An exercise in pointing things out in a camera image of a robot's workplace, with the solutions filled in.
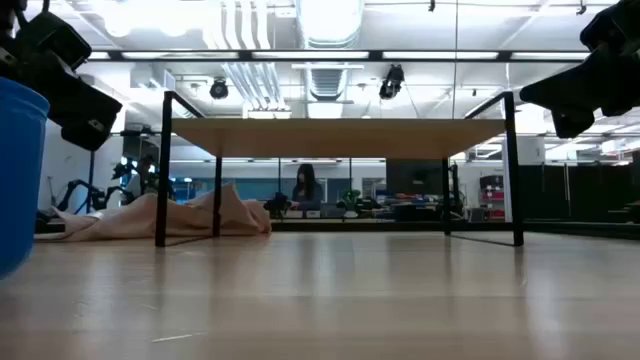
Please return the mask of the silver ceiling duct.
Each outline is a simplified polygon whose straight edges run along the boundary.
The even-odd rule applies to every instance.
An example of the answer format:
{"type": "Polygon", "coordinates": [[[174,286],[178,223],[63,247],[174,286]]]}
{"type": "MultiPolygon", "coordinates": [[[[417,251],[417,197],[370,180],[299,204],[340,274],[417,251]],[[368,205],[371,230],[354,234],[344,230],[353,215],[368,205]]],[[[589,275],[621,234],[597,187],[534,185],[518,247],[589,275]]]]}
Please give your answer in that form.
{"type": "Polygon", "coordinates": [[[362,27],[365,0],[296,0],[304,49],[352,49],[362,27]]]}

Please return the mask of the wooden shelf with black frame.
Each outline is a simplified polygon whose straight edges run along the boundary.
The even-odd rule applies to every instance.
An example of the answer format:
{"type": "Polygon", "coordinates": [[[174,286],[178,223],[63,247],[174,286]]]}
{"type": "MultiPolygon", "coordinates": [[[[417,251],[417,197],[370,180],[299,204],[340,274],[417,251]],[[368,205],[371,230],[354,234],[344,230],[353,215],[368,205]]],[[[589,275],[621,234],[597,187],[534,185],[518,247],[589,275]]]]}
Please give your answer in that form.
{"type": "Polygon", "coordinates": [[[205,118],[175,91],[164,94],[160,141],[160,180],[155,244],[166,244],[171,138],[178,135],[215,158],[214,188],[221,188],[226,157],[385,158],[432,160],[440,165],[443,196],[441,228],[452,230],[450,158],[499,134],[506,136],[513,246],[524,244],[519,198],[515,101],[511,91],[481,103],[462,119],[223,119],[205,118]]]}

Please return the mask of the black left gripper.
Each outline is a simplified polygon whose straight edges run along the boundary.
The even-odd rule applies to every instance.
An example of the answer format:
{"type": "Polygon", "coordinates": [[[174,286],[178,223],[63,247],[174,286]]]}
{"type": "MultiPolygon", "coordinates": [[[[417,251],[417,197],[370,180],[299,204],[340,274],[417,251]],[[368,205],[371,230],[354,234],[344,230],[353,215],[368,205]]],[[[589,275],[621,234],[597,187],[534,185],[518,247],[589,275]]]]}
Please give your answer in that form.
{"type": "Polygon", "coordinates": [[[61,127],[62,138],[96,151],[123,106],[76,74],[91,52],[71,25],[49,11],[32,19],[22,10],[0,11],[0,77],[46,97],[48,118],[61,127]]]}

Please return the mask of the green plant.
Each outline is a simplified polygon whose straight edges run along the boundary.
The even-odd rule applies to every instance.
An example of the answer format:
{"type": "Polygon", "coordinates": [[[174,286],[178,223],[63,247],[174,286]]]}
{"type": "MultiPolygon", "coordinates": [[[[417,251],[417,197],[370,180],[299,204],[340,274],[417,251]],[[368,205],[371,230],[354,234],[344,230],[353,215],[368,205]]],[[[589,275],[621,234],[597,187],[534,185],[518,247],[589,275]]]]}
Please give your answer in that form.
{"type": "Polygon", "coordinates": [[[361,192],[357,189],[348,189],[342,196],[340,203],[346,211],[355,211],[361,192]]]}

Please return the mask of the red storage rack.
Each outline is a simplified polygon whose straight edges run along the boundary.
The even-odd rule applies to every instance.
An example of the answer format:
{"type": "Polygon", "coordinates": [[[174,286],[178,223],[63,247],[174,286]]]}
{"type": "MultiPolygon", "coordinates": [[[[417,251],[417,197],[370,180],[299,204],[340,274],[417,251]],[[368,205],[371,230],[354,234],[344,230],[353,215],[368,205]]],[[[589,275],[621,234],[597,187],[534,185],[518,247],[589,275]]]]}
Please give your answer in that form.
{"type": "Polygon", "coordinates": [[[483,176],[479,179],[479,206],[487,222],[505,221],[505,188],[502,175],[483,176]]]}

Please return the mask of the person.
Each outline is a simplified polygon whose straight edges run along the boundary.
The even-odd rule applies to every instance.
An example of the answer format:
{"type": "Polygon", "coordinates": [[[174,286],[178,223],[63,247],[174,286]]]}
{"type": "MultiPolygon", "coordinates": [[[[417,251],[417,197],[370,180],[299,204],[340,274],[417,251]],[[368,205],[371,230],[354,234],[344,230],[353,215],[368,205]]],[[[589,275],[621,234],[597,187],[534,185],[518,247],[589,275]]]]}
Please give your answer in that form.
{"type": "Polygon", "coordinates": [[[311,164],[301,164],[297,170],[291,205],[300,211],[319,211],[324,199],[324,190],[315,176],[311,164]]]}

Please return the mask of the beige cloth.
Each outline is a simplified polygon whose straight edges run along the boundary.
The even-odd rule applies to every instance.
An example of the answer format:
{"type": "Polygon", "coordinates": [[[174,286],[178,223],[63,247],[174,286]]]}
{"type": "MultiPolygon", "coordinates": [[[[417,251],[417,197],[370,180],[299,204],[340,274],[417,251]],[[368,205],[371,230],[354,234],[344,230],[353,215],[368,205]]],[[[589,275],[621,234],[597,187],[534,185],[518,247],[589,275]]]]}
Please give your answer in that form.
{"type": "MultiPolygon", "coordinates": [[[[37,234],[36,241],[84,242],[151,239],[155,236],[158,197],[145,194],[133,203],[89,215],[58,212],[61,232],[37,234]]],[[[166,237],[212,234],[215,193],[207,192],[185,204],[167,203],[166,237]]],[[[272,231],[269,212],[258,201],[242,200],[232,184],[221,187],[220,232],[226,236],[256,236],[272,231]]]]}

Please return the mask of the black cabinet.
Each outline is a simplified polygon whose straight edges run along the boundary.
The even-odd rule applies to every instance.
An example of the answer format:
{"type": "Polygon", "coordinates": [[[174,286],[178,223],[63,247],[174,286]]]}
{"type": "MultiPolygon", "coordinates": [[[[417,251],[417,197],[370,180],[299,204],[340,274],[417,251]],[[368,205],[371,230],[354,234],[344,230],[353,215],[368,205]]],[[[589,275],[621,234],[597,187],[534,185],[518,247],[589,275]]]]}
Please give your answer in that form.
{"type": "Polygon", "coordinates": [[[440,222],[445,167],[441,160],[388,159],[386,202],[397,222],[440,222]]]}

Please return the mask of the blue plastic cup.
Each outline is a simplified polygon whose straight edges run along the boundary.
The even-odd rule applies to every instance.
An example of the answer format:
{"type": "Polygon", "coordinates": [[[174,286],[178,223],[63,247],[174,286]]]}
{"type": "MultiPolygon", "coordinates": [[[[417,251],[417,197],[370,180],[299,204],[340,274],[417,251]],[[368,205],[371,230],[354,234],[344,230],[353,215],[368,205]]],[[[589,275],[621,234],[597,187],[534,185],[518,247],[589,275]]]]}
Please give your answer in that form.
{"type": "Polygon", "coordinates": [[[43,96],[0,77],[0,279],[33,246],[48,111],[43,96]]]}

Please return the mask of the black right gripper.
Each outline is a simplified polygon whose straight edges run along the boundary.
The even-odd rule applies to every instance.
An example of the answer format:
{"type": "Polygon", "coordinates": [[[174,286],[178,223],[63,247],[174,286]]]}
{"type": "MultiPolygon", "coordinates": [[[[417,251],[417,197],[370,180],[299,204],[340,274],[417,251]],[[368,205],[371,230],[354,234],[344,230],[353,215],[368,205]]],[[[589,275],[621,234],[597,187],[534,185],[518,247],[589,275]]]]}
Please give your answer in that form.
{"type": "Polygon", "coordinates": [[[594,112],[620,116],[640,106],[640,0],[619,0],[580,33],[590,55],[580,64],[522,88],[524,102],[551,112],[555,133],[573,139],[594,112]]]}

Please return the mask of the black overhead frame bar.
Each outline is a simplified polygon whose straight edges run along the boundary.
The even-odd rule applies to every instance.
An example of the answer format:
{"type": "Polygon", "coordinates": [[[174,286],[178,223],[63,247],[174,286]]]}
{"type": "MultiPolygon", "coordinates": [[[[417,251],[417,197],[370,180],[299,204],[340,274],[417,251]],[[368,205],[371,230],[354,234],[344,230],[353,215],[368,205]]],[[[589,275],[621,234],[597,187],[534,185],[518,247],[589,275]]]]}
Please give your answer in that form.
{"type": "Polygon", "coordinates": [[[579,63],[583,51],[521,50],[97,50],[91,62],[489,62],[579,63]]]}

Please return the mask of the dark partition wall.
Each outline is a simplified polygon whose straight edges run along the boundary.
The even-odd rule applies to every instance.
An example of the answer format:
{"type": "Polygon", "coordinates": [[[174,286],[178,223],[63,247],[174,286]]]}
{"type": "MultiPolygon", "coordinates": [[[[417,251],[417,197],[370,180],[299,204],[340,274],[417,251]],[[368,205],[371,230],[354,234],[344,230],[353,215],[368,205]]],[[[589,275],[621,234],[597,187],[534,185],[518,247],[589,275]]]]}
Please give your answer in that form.
{"type": "Polygon", "coordinates": [[[526,220],[640,221],[640,168],[636,166],[522,165],[519,186],[526,220]]]}

